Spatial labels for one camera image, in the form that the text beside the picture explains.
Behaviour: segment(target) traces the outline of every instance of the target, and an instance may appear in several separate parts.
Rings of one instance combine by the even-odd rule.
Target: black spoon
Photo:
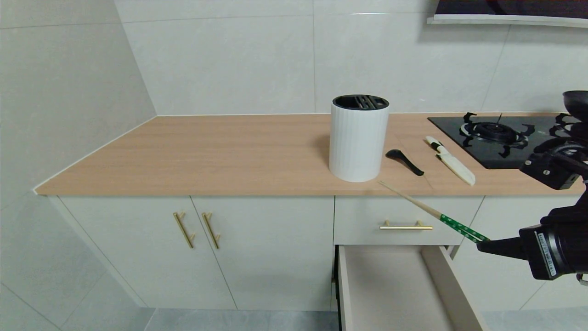
[[[406,166],[417,176],[422,176],[425,174],[424,171],[417,168],[416,165],[410,162],[410,160],[404,155],[404,153],[401,150],[389,150],[388,153],[386,153],[386,157],[391,158],[393,160],[400,160],[404,162],[404,164],[406,164]]]

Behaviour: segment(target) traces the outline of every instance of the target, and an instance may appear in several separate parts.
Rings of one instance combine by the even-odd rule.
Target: white knife handle
[[[445,146],[443,146],[443,144],[441,144],[439,142],[439,140],[431,137],[430,135],[426,136],[425,139],[427,139],[427,143],[429,143],[429,145],[433,145],[433,144],[439,145],[437,148],[435,148],[439,152],[439,154],[449,154],[449,151],[447,151],[447,148],[445,148]]]

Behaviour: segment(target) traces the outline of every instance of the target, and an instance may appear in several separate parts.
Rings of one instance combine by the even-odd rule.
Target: black pot
[[[570,115],[588,123],[588,91],[567,91],[563,93],[563,104]]]

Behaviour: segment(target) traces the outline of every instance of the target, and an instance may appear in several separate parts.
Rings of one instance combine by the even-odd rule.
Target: gas stove
[[[553,116],[429,117],[435,126],[487,169],[518,169],[539,144],[554,137],[588,139],[588,123]]]

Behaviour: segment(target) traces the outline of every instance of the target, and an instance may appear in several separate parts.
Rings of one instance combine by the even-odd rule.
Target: wooden countertop
[[[329,114],[156,117],[37,187],[75,196],[391,195],[384,180],[416,196],[580,194],[555,191],[519,170],[488,170],[427,120],[458,114],[391,114],[385,151],[402,150],[425,175],[387,158],[377,179],[348,183],[330,173]],[[424,141],[439,139],[476,175],[471,187]]]

